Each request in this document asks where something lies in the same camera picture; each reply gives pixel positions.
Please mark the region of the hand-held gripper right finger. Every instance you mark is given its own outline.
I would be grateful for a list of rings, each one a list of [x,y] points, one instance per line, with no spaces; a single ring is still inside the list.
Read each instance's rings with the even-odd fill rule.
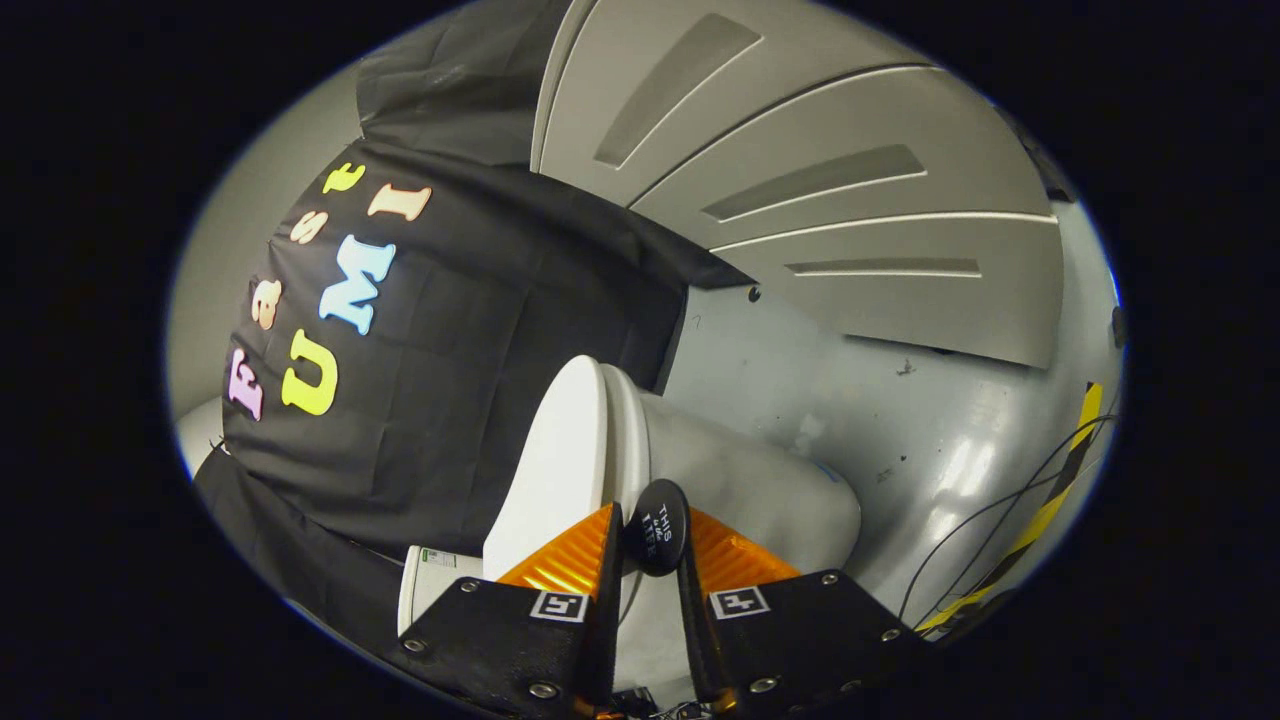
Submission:
[[[678,597],[694,693],[713,714],[818,714],[929,655],[844,571],[799,571],[701,510],[689,518]]]

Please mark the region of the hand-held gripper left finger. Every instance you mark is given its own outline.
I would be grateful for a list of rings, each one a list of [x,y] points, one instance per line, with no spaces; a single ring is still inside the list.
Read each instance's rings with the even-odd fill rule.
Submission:
[[[498,580],[454,580],[399,634],[411,674],[494,716],[608,715],[623,525],[609,503]]]

